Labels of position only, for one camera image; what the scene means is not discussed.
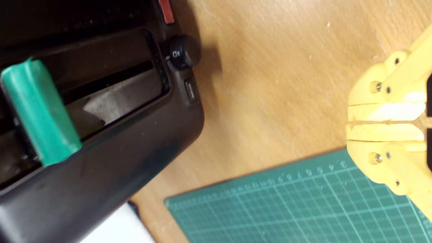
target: black knob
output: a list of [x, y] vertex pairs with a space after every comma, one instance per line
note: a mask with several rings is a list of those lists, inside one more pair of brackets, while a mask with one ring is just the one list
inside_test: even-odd
[[195, 67], [201, 59], [201, 47], [190, 35], [175, 36], [169, 43], [171, 62], [179, 70]]

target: wooden desk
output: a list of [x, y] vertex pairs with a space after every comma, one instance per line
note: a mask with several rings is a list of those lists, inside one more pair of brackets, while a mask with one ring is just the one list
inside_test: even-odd
[[427, 0], [172, 2], [203, 44], [206, 122], [133, 198], [160, 243], [187, 242], [166, 197], [343, 147], [353, 84], [432, 23]]

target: yellow plastic clamp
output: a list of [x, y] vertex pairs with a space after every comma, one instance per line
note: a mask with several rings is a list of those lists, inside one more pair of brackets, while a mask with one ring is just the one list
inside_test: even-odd
[[422, 126], [431, 57], [432, 26], [409, 49], [370, 67], [349, 94], [346, 127], [348, 153], [361, 171], [408, 195], [430, 220], [432, 172]]

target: red tab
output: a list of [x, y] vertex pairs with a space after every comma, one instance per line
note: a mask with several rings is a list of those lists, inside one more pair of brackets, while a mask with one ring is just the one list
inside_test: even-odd
[[172, 13], [172, 8], [169, 0], [159, 0], [159, 6], [161, 7], [163, 19], [166, 24], [173, 24], [174, 14]]

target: metal screw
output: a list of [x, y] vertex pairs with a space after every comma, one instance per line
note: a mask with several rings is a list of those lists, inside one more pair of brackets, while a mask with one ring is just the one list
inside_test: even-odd
[[375, 155], [375, 161], [378, 162], [378, 163], [381, 163], [381, 161], [382, 161], [382, 156], [381, 156], [379, 153], [377, 153], [377, 154]]
[[381, 82], [377, 83], [376, 89], [378, 92], [381, 91], [381, 87], [382, 87], [382, 83]]

